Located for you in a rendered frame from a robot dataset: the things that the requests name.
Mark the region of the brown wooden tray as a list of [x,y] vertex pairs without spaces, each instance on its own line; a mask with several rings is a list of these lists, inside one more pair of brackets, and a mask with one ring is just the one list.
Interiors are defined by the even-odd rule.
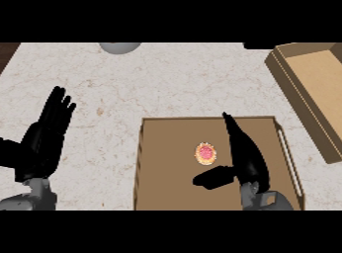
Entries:
[[[272,117],[235,120],[255,142],[270,176],[270,189],[285,196],[291,207],[303,209],[303,192],[288,156],[282,127]],[[144,118],[139,150],[133,206],[139,210],[236,210],[241,207],[236,182],[207,190],[192,184],[195,175],[211,167],[193,157],[199,143],[215,150],[215,166],[232,164],[224,121],[211,118]]]

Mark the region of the pink frosted cupcake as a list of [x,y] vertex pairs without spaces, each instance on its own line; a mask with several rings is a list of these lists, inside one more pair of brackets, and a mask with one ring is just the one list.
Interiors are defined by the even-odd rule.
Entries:
[[215,157],[217,155],[215,155],[215,149],[212,145],[207,142],[201,142],[195,146],[195,150],[193,150],[195,161],[198,162],[199,165],[207,166],[214,163]]

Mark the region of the grey round bowl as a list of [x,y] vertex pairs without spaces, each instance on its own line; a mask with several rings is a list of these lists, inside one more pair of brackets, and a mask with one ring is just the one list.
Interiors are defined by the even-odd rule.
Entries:
[[110,54],[125,54],[139,47],[137,42],[102,42],[100,48]]

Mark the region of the open cardboard box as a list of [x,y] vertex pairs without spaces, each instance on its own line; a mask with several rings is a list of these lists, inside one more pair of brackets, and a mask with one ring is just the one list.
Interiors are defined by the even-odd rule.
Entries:
[[342,161],[342,42],[277,45],[264,64],[326,164]]

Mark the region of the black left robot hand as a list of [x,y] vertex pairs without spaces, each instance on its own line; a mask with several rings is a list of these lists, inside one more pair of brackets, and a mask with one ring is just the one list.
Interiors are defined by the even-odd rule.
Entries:
[[73,108],[65,89],[54,86],[39,118],[29,125],[22,141],[0,137],[0,166],[14,170],[16,182],[47,179],[56,171]]

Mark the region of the black appliance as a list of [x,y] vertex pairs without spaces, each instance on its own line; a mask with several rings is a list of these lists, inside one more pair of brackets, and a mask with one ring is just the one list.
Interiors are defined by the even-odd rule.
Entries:
[[243,42],[243,49],[273,49],[275,44],[270,42]]

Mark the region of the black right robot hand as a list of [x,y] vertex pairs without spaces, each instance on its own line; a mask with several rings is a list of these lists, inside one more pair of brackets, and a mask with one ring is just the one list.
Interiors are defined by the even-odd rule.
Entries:
[[212,190],[238,179],[239,184],[257,183],[257,193],[270,187],[269,169],[260,149],[252,139],[242,132],[233,118],[221,113],[230,146],[230,166],[215,166],[192,178],[192,184]]

